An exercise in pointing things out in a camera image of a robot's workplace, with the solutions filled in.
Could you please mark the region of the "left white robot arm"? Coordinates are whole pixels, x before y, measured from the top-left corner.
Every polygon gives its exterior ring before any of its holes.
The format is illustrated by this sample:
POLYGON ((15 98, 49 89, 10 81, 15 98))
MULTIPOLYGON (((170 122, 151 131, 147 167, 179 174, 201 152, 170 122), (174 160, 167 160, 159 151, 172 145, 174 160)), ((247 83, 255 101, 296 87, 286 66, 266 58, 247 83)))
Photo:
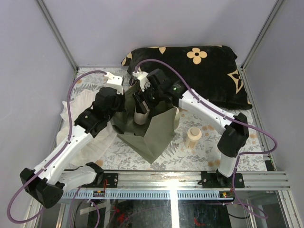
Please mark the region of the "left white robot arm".
POLYGON ((95 95, 92 105, 75 120, 67 138, 34 169, 25 168, 20 173, 25 191, 49 209, 62 195, 83 185, 100 187, 104 182, 104 170, 94 162, 66 171, 67 165, 80 150, 91 142, 117 112, 125 111, 125 97, 116 89, 103 87, 95 95))

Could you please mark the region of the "green canvas bag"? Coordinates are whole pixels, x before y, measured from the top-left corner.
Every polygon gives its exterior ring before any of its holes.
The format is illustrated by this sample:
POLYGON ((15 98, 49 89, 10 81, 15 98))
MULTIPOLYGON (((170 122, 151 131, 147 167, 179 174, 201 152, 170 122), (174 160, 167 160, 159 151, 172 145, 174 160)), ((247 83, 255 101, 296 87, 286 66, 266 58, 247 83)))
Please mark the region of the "green canvas bag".
POLYGON ((153 163, 167 148, 175 135, 174 121, 177 109, 161 101, 148 114, 147 122, 138 125, 134 121, 135 100, 133 93, 139 89, 135 84, 125 91, 124 112, 117 112, 111 119, 118 138, 135 150, 148 163, 153 163))

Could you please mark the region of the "beige bottle wooden cap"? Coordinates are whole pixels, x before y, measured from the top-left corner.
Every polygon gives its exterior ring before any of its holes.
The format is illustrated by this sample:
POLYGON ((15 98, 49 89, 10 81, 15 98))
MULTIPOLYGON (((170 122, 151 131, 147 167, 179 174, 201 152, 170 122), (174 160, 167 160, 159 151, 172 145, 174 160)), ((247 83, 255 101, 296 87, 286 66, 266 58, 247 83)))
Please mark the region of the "beige bottle wooden cap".
POLYGON ((147 109, 147 112, 143 114, 140 111, 139 106, 136 106, 135 111, 134 111, 134 116, 133 116, 134 122, 138 125, 146 124, 148 117, 149 117, 149 113, 150 113, 150 109, 147 109))
POLYGON ((202 132, 197 127, 189 128, 184 140, 184 145, 188 149, 194 149, 202 137, 202 132))

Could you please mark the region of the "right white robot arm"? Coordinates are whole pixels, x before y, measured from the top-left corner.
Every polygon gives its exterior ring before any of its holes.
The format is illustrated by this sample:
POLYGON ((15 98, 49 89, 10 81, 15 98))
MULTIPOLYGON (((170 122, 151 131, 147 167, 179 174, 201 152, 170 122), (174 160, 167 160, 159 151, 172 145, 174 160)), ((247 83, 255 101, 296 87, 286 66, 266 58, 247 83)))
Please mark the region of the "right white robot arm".
POLYGON ((133 94, 135 100, 134 121, 138 125, 147 122, 148 113, 161 101, 190 111, 207 120, 220 134, 217 144, 222 153, 217 169, 216 180, 219 186, 228 187, 233 183, 233 171, 240 149, 249 137, 247 117, 244 114, 234 115, 224 111, 190 89, 181 80, 173 81, 165 73, 156 69, 150 73, 134 71, 134 81, 139 90, 133 94))

